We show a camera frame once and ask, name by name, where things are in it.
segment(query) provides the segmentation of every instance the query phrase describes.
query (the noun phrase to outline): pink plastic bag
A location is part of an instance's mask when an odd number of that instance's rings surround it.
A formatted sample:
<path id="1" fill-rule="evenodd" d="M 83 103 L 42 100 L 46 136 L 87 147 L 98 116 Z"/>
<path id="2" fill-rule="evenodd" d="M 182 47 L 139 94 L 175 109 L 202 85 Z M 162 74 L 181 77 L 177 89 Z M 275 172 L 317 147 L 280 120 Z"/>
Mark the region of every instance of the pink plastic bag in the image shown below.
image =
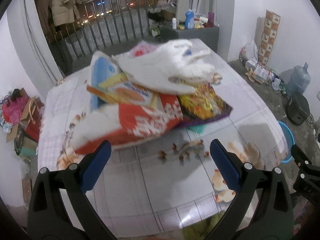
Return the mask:
<path id="1" fill-rule="evenodd" d="M 9 99 L 10 105 L 7 106 L 7 104 L 4 103 L 2 110 L 9 117 L 10 123 L 16 125 L 19 122 L 22 112 L 28 103 L 28 97 L 27 95 L 24 95 L 21 98 L 17 98 L 15 102 L 13 102 L 10 97 L 5 98 L 5 101 L 7 99 Z"/>

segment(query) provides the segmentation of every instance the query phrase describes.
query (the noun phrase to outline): patterned cardboard strip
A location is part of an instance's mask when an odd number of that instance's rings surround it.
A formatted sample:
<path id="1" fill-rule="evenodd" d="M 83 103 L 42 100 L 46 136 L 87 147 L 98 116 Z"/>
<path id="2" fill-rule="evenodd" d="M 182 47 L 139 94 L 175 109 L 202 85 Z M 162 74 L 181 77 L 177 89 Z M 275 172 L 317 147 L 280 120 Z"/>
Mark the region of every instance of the patterned cardboard strip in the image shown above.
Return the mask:
<path id="1" fill-rule="evenodd" d="M 261 38 L 261 44 L 258 53 L 258 63 L 265 66 L 268 63 L 270 53 L 275 42 L 278 27 L 280 23 L 280 16 L 274 12 L 267 10 L 266 20 Z"/>

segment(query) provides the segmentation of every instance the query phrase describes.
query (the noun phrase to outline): coat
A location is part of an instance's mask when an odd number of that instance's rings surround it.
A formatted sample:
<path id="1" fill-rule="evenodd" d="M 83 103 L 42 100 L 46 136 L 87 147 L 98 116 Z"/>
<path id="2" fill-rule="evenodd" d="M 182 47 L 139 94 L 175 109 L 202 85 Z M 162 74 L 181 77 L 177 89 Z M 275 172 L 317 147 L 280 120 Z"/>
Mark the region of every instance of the coat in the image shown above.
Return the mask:
<path id="1" fill-rule="evenodd" d="M 52 18 L 54 26 L 59 26 L 75 21 L 74 15 L 80 19 L 76 3 L 81 4 L 82 0 L 52 0 Z"/>
<path id="2" fill-rule="evenodd" d="M 48 24 L 49 9 L 52 9 L 52 0 L 37 0 L 37 10 L 40 20 L 40 25 L 44 35 L 49 33 L 50 27 Z"/>

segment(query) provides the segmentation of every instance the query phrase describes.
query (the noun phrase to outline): white bottle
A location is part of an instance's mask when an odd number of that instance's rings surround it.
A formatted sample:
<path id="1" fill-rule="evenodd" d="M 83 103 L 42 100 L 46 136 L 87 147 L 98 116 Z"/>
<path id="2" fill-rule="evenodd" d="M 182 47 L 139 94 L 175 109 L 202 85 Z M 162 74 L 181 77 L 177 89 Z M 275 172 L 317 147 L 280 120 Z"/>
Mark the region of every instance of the white bottle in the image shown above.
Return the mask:
<path id="1" fill-rule="evenodd" d="M 177 19 L 176 18 L 172 18 L 172 29 L 173 30 L 177 29 Z"/>

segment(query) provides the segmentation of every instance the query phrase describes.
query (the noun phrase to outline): black bin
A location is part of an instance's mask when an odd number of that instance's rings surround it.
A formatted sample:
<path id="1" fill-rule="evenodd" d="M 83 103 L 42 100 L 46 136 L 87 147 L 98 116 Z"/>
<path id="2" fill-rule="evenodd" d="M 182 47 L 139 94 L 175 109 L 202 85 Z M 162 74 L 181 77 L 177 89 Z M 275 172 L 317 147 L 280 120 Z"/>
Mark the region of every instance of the black bin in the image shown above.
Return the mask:
<path id="1" fill-rule="evenodd" d="M 298 91 L 295 91 L 287 103 L 287 116 L 295 125 L 302 123 L 310 115 L 307 99 Z"/>

